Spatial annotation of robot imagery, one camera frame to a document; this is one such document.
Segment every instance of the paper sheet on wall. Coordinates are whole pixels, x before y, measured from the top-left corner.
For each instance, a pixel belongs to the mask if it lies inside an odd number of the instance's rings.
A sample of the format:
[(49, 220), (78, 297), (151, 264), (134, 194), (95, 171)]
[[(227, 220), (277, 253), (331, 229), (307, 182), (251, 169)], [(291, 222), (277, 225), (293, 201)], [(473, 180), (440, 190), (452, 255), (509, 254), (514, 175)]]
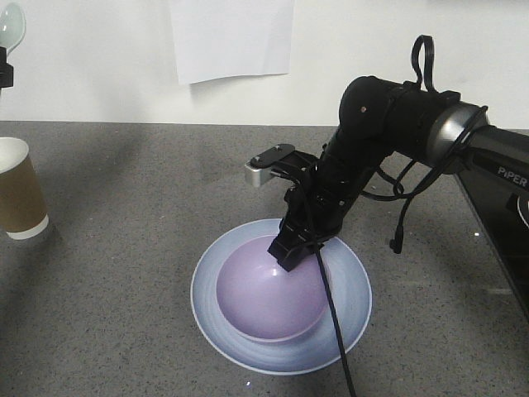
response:
[(294, 0), (170, 0), (180, 84), (289, 71)]

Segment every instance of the paper cup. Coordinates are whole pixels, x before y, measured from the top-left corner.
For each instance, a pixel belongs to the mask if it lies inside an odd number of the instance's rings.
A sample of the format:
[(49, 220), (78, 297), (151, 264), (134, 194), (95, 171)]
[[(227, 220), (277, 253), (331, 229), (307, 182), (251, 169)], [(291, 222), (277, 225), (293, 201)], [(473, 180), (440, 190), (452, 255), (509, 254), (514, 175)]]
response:
[(0, 227), (15, 240), (36, 236), (49, 219), (29, 156), (21, 139), (0, 137)]

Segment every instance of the black robotic arm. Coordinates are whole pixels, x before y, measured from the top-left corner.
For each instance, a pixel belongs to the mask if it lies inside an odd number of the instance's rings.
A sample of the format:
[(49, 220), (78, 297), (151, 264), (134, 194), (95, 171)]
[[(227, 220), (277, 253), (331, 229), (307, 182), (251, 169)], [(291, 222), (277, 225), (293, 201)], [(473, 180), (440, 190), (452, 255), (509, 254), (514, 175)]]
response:
[[(425, 46), (424, 83), (418, 52)], [(374, 76), (355, 79), (340, 103), (340, 126), (324, 145), (319, 158), (277, 145), (246, 165), (247, 179), (255, 186), (272, 176), (294, 182), (285, 194), (288, 211), (278, 236), (269, 248), (287, 271), (314, 252), (340, 230), (344, 216), (363, 193), (384, 158), (397, 151), (431, 167), (430, 173), (411, 192), (404, 193), (400, 180), (391, 179), (394, 196), (405, 199), (403, 213), (392, 240), (402, 248), (402, 220), (415, 195), (441, 174), (477, 169), (492, 180), (509, 186), (515, 194), (529, 194), (529, 137), (488, 124), (486, 107), (460, 101), (459, 93), (438, 93), (433, 88), (433, 42), (420, 36), (412, 51), (417, 82), (394, 83)]]

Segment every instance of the spoon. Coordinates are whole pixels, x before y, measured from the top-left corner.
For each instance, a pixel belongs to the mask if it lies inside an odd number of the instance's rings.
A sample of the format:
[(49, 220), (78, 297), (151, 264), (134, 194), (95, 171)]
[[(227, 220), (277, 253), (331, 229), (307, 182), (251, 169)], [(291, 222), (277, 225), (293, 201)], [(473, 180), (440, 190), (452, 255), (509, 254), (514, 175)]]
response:
[(20, 44), (26, 34), (26, 18), (20, 6), (14, 2), (6, 5), (0, 14), (0, 46), (7, 55)]

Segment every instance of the gray countertop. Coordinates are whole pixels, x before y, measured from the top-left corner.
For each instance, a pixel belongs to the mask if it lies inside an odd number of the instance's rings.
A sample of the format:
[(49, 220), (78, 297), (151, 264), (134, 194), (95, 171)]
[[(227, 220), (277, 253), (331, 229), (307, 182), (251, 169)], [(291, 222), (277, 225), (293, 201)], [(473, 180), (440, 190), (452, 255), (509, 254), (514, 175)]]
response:
[[(189, 301), (215, 239), (284, 215), (288, 184), (252, 188), (242, 165), (280, 142), (319, 155), (333, 128), (0, 128), (29, 143), (51, 220), (26, 242), (0, 236), (1, 396), (346, 395), (339, 362), (273, 376), (228, 361)], [(396, 155), (384, 168), (404, 164)], [(374, 178), (367, 189), (388, 188)], [(341, 232), (374, 296), (348, 354), (358, 396), (529, 395), (529, 326), (455, 179), (414, 201), (395, 255), (387, 242), (400, 206), (360, 198)]]

